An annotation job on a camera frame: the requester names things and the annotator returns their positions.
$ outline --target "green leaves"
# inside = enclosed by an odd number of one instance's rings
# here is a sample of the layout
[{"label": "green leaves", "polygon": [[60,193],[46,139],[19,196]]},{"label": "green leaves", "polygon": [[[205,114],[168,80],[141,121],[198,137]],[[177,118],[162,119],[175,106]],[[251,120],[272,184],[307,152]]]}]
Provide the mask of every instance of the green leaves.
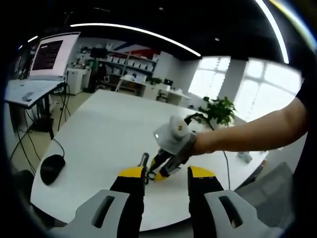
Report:
[{"label": "green leaves", "polygon": [[160,78],[150,77],[149,79],[147,79],[147,81],[149,81],[151,85],[156,85],[156,84],[162,83],[162,80]]},{"label": "green leaves", "polygon": [[[207,118],[203,115],[200,117],[203,117],[209,123],[214,119],[217,124],[229,125],[231,119],[235,119],[234,111],[236,111],[236,109],[227,97],[213,100],[210,100],[209,97],[204,97],[203,100],[207,102],[207,108],[199,107],[198,110],[207,115]],[[201,123],[201,118],[194,118],[198,123]]]}]

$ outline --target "human arm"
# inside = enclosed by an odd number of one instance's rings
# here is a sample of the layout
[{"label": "human arm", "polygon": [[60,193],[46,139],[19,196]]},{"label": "human arm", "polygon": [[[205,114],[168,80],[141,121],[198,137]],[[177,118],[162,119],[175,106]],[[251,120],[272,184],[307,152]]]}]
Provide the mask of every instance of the human arm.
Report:
[{"label": "human arm", "polygon": [[295,98],[285,108],[249,123],[197,134],[193,154],[260,151],[288,145],[307,132],[308,112]]}]

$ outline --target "ceiling light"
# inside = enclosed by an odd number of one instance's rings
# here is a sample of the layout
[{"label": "ceiling light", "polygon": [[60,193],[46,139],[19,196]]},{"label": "ceiling light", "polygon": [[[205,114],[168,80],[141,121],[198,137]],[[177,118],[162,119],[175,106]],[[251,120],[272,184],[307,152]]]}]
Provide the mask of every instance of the ceiling light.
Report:
[{"label": "ceiling light", "polygon": [[37,37],[38,37],[38,36],[35,36],[35,37],[31,38],[30,40],[28,40],[28,43],[31,42],[31,41],[33,41],[33,40],[35,40]]},{"label": "ceiling light", "polygon": [[151,31],[147,31],[147,30],[143,30],[143,29],[140,29],[140,28],[136,28],[136,27],[132,27],[132,26],[124,26],[124,25],[118,25],[118,24],[110,24],[110,23],[82,23],[82,24],[73,24],[73,25],[70,25],[71,27],[76,27],[76,26],[112,26],[112,27],[120,27],[120,28],[125,28],[125,29],[129,29],[129,30],[133,30],[133,31],[139,31],[139,32],[142,32],[142,33],[145,33],[145,34],[149,34],[149,35],[152,35],[152,36],[156,36],[156,37],[159,37],[163,40],[166,40],[166,41],[169,41],[179,47],[182,47],[183,49],[186,49],[187,51],[197,55],[198,57],[201,56],[200,53],[192,50],[191,48],[188,48],[187,46],[181,44],[181,43],[178,43],[172,39],[169,39],[165,36],[161,36],[157,33],[153,33]]},{"label": "ceiling light", "polygon": [[275,36],[277,38],[279,47],[281,48],[281,51],[282,51],[282,56],[283,56],[284,63],[289,63],[287,50],[286,50],[286,47],[285,47],[285,43],[284,43],[282,34],[281,34],[281,32],[280,32],[280,30],[278,28],[278,25],[277,25],[273,15],[272,15],[272,13],[269,11],[268,7],[263,2],[263,0],[254,0],[254,1],[259,5],[261,10],[265,14],[266,18],[268,19],[269,23],[271,24],[271,27],[273,28],[273,31],[274,31]]},{"label": "ceiling light", "polygon": [[309,27],[294,10],[294,8],[287,2],[283,2],[283,4],[277,2],[276,0],[270,0],[270,2],[273,3],[281,12],[283,12],[288,17],[288,19],[293,23],[293,25],[304,38],[309,47],[313,51],[314,49],[317,49],[317,40],[314,38]]}]

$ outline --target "human hand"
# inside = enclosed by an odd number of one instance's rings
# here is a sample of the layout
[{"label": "human hand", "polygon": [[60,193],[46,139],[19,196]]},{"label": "human hand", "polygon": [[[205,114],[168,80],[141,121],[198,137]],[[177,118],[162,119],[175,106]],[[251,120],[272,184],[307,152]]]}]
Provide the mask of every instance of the human hand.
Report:
[{"label": "human hand", "polygon": [[189,156],[213,153],[215,151],[213,144],[212,131],[196,133],[196,142],[189,152]]}]

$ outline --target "potted plant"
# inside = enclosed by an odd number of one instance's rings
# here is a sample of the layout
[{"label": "potted plant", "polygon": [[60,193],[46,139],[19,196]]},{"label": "potted plant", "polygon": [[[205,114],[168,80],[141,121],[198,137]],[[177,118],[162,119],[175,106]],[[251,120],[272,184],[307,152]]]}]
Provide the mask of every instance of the potted plant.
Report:
[{"label": "potted plant", "polygon": [[148,77],[147,81],[150,82],[151,85],[156,85],[156,84],[162,83],[162,80],[160,78]]},{"label": "potted plant", "polygon": [[190,116],[198,123],[205,123],[213,129],[215,126],[212,126],[213,121],[215,121],[216,124],[228,126],[231,120],[235,119],[234,111],[236,111],[236,109],[227,97],[214,100],[210,100],[209,97],[204,97],[204,101],[207,103],[207,107],[198,108],[198,111],[202,113],[195,113]]}]

